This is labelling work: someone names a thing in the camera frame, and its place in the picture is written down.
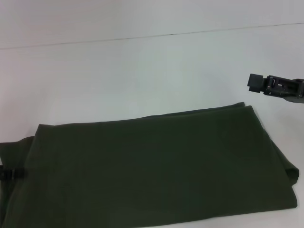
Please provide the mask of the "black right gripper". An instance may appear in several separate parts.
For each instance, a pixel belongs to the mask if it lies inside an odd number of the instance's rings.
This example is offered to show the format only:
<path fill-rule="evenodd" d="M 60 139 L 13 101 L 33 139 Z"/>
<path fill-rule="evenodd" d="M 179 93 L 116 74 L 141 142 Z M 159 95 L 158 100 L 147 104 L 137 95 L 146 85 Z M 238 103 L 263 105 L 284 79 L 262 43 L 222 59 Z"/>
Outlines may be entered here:
<path fill-rule="evenodd" d="M 304 103 L 304 80 L 250 74 L 247 86 L 250 92 L 264 93 L 292 103 Z"/>

